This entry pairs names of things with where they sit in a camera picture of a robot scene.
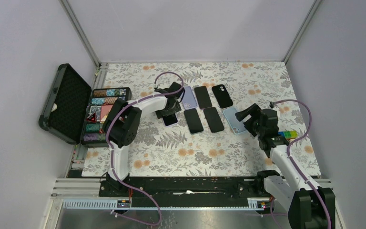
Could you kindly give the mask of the black poker chip case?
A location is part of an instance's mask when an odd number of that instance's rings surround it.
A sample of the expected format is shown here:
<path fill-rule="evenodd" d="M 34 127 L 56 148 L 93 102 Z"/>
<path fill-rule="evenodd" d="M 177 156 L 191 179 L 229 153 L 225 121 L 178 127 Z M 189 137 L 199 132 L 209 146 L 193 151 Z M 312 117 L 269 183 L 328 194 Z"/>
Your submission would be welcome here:
<path fill-rule="evenodd" d="M 38 124 L 68 144 L 106 147 L 104 121 L 118 98 L 131 97 L 128 87 L 92 89 L 64 63 L 57 69 Z"/>

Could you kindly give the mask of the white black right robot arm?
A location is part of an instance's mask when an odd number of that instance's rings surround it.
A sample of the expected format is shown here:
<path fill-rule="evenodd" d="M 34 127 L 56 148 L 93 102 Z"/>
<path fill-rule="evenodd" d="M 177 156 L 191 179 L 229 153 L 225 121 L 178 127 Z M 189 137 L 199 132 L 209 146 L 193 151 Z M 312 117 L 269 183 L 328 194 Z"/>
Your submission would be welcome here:
<path fill-rule="evenodd" d="M 336 227 L 335 194 L 329 187 L 322 187 L 299 165 L 291 155 L 289 142 L 279 133 L 278 113 L 270 108 L 261 109 L 253 104 L 235 113 L 238 121 L 244 121 L 245 129 L 256 137 L 260 148 L 279 168 L 260 171 L 256 175 L 254 190 L 265 197 L 270 194 L 286 209 L 293 229 L 334 229 Z"/>

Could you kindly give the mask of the black phone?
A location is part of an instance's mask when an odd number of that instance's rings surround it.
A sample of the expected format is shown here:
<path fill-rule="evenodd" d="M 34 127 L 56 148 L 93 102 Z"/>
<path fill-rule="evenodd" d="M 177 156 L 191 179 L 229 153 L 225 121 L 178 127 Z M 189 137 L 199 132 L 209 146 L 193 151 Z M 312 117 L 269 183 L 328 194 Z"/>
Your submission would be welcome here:
<path fill-rule="evenodd" d="M 212 107 L 212 102 L 206 86 L 195 87 L 194 93 L 200 109 Z"/>

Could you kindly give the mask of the lilac phone case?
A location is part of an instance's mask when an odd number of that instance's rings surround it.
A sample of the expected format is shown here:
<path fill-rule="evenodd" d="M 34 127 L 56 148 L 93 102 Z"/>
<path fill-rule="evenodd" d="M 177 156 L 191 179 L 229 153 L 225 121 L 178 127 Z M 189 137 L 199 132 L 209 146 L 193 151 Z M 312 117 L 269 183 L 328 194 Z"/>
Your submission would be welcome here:
<path fill-rule="evenodd" d="M 197 100 L 190 86 L 184 87 L 184 94 L 182 95 L 182 105 L 184 110 L 194 109 L 198 107 Z"/>

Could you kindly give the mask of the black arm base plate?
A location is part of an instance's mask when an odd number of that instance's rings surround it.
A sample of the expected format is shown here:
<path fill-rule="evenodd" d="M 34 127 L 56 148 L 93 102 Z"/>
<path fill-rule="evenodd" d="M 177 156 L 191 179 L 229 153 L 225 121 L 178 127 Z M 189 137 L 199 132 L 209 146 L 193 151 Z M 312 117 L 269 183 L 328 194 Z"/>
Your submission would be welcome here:
<path fill-rule="evenodd" d="M 127 177 L 100 181 L 100 197 L 126 198 L 135 208 L 261 208 L 271 195 L 255 177 Z"/>

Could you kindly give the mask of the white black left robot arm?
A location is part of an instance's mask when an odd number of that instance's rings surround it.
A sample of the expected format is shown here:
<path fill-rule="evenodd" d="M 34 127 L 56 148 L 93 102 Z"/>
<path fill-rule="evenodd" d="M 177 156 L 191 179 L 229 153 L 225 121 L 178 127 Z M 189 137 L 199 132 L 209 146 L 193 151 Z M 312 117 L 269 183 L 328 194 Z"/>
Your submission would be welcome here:
<path fill-rule="evenodd" d="M 170 87 L 156 88 L 154 94 L 138 100 L 116 100 L 103 124 L 103 129 L 110 150 L 106 182 L 117 196 L 125 195 L 129 189 L 129 184 L 125 180 L 130 172 L 129 148 L 137 136 L 141 118 L 156 114 L 156 117 L 161 119 L 181 111 L 179 99 L 184 94 L 184 87 L 174 82 Z"/>

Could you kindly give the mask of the multicolour toy block car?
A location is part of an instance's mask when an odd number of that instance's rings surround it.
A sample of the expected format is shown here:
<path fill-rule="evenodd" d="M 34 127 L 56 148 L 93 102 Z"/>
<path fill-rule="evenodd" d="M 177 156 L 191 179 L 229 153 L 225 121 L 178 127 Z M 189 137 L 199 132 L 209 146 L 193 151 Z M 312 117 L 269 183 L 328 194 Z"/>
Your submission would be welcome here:
<path fill-rule="evenodd" d="M 295 130 L 291 131 L 280 131 L 279 135 L 283 136 L 285 139 L 296 139 L 298 138 L 298 133 Z"/>

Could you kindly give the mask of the floral table mat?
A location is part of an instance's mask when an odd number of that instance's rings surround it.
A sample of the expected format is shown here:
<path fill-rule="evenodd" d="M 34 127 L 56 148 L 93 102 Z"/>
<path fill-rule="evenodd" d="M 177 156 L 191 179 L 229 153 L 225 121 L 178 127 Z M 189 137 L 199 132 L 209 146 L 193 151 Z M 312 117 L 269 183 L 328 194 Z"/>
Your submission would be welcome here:
<path fill-rule="evenodd" d="M 283 62 L 190 62 L 111 63 L 104 86 L 129 87 L 132 98 L 184 82 L 192 88 L 205 86 L 213 107 L 218 107 L 212 87 L 224 85 L 233 107 L 242 111 L 252 104 L 267 108 L 279 101 L 280 131 L 306 131 L 295 93 Z M 256 139 L 244 131 L 235 134 L 218 109 L 224 130 L 212 133 L 202 110 L 198 115 L 204 130 L 191 134 L 183 112 L 178 122 L 166 127 L 155 114 L 141 118 L 137 137 L 130 145 L 128 168 L 132 177 L 254 176 L 258 171 L 277 170 Z"/>

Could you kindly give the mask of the light blue phone case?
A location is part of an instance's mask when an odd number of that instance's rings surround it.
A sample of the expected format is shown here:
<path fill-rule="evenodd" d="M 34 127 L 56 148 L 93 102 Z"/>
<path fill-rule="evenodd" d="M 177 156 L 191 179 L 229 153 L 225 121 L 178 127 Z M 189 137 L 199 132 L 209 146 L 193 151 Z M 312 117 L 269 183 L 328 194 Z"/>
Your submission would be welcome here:
<path fill-rule="evenodd" d="M 231 130 L 235 135 L 241 134 L 246 131 L 246 128 L 242 121 L 238 121 L 235 114 L 237 109 L 234 107 L 229 107 L 223 110 L 223 115 L 226 118 Z"/>

